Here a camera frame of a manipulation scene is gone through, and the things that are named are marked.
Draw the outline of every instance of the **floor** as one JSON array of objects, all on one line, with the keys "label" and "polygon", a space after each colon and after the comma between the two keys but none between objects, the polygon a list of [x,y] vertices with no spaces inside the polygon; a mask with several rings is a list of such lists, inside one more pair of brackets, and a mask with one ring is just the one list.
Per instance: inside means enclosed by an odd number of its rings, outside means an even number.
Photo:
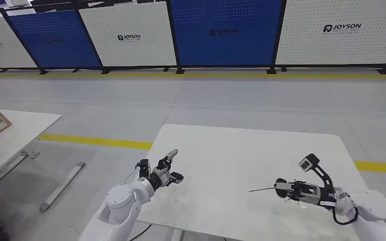
[{"label": "floor", "polygon": [[[297,69],[269,78],[243,75],[264,70],[235,69],[187,70],[173,77],[171,70],[146,72],[155,77],[21,73],[0,74],[0,109],[61,114],[47,130],[51,134],[152,142],[163,124],[329,133],[341,137],[353,160],[386,163],[386,78],[372,78],[378,74],[373,69]],[[77,240],[105,193],[147,154],[43,140],[32,146],[41,152],[39,161],[63,176],[79,161],[86,167],[45,214],[39,205],[56,183],[35,162],[23,161],[0,181],[0,224],[15,241]],[[386,174],[361,175],[369,188],[386,194]],[[146,227],[137,223],[132,235]],[[138,241],[169,241],[171,235],[172,229],[151,227]],[[223,239],[186,234],[187,240]]]}]

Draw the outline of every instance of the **yellow floor line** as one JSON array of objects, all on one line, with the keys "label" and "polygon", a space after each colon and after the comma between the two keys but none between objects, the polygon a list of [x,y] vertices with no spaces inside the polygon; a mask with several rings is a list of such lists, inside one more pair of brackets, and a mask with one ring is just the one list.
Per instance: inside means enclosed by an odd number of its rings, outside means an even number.
[{"label": "yellow floor line", "polygon": [[386,172],[386,163],[355,161],[355,166],[359,171]]},{"label": "yellow floor line", "polygon": [[183,75],[176,74],[146,74],[146,73],[129,73],[129,74],[55,74],[48,73],[46,75],[38,74],[0,74],[0,78],[19,78],[19,77],[35,77],[35,78],[138,78],[138,77],[150,77],[150,78],[319,78],[319,79],[386,79],[386,75],[374,74],[374,75],[353,75],[353,74],[195,74],[189,73]]},{"label": "yellow floor line", "polygon": [[145,149],[150,150],[151,142],[135,142],[131,140],[112,140],[102,138],[91,138],[82,136],[64,136],[55,134],[42,134],[38,137],[38,140],[52,140],[55,142],[71,142],[89,145],[100,145],[100,146],[116,146],[133,149]]},{"label": "yellow floor line", "polygon": [[[151,142],[135,142],[131,140],[113,140],[103,138],[92,138],[82,136],[64,136],[56,134],[42,134],[38,140],[50,140],[54,142],[71,142],[88,145],[115,146],[123,148],[150,150]],[[354,161],[359,171],[386,172],[386,163],[377,163],[371,161]]]}]

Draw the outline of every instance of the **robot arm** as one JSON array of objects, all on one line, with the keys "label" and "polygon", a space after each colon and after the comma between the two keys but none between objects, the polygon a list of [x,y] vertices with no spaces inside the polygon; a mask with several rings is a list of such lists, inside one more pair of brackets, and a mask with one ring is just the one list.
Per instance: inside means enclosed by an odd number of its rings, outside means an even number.
[{"label": "robot arm", "polygon": [[150,202],[158,188],[183,181],[181,174],[169,173],[177,153],[178,150],[169,152],[159,160],[152,173],[147,159],[137,163],[136,168],[140,167],[139,179],[109,190],[102,206],[92,216],[79,241],[127,241],[141,206]]},{"label": "robot arm", "polygon": [[[332,211],[334,221],[340,225],[352,224],[361,241],[386,240],[386,197],[373,190],[350,196],[333,186],[330,176],[318,163],[319,159],[309,154],[299,166],[305,172],[313,170],[323,180],[324,187],[304,181],[287,183],[279,178],[274,185],[277,195]],[[347,216],[350,221],[342,223],[336,215]]]}]

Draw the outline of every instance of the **cardboard box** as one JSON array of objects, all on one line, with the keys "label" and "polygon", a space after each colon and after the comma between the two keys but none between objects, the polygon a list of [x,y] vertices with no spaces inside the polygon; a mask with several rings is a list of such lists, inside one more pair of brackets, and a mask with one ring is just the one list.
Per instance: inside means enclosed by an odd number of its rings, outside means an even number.
[{"label": "cardboard box", "polygon": [[0,133],[11,125],[12,123],[2,113],[0,113]]}]

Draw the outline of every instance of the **white desk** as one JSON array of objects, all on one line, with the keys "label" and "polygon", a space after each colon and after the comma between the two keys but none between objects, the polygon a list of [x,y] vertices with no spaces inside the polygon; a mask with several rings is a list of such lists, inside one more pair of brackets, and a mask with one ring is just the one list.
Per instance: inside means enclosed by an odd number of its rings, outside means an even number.
[{"label": "white desk", "polygon": [[[14,110],[0,110],[11,123],[12,126],[0,133],[0,179],[9,173],[17,164],[26,157],[35,159],[39,153],[28,151],[26,146],[38,137],[42,132],[60,119],[59,114],[33,113]],[[59,194],[76,176],[84,163],[79,163],[67,176],[66,180],[59,183],[58,188],[49,196],[49,198],[40,207],[40,211],[45,212],[55,201]]]},{"label": "white desk", "polygon": [[337,225],[324,208],[285,202],[274,190],[248,193],[272,187],[277,178],[323,186],[314,172],[298,166],[310,153],[334,186],[365,191],[335,135],[164,125],[147,157],[151,166],[172,149],[179,153],[171,171],[185,179],[159,189],[142,207],[139,221],[238,240],[358,240],[350,226]]}]

